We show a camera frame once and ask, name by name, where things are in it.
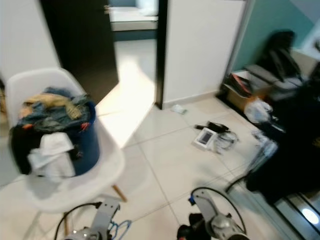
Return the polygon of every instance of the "light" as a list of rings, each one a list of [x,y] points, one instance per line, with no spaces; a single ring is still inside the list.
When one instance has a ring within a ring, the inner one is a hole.
[[[305,216],[305,218],[312,224],[318,224],[319,223],[319,218],[317,215],[311,211],[308,208],[302,209],[302,214]]]

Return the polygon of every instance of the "white chair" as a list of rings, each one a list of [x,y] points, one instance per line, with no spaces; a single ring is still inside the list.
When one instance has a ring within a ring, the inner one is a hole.
[[[75,78],[61,68],[44,68],[19,73],[11,77],[6,84],[6,106],[10,127],[18,122],[19,110],[28,97],[43,92],[46,87],[67,88],[73,95],[85,91]],[[60,184],[48,181],[44,177],[25,176],[27,195],[34,206],[46,213],[64,213],[70,209],[93,200],[112,186],[121,199],[121,193],[115,182],[125,168],[125,158],[102,126],[99,119],[95,121],[100,146],[100,158],[87,173],[67,178]],[[68,233],[65,222],[65,234]]]

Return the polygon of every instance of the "dark door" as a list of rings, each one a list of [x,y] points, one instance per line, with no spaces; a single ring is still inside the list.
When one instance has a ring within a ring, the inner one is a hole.
[[[61,66],[98,103],[118,83],[107,0],[40,0]]]

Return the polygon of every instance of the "white device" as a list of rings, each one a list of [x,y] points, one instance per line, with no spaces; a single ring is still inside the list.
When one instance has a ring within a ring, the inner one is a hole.
[[[215,131],[212,131],[209,128],[205,127],[193,141],[193,144],[201,149],[211,150],[213,141],[216,136],[217,133]]]

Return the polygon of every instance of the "wooden chair leg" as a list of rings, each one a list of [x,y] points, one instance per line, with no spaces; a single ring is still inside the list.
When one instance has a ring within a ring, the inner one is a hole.
[[[125,203],[128,202],[126,196],[122,193],[122,191],[120,190],[120,188],[117,185],[113,185],[112,188],[119,195],[119,197],[122,199],[122,201],[124,201]]]
[[[66,216],[63,221],[64,225],[64,236],[67,236],[69,234],[69,226],[68,226],[68,217]]]

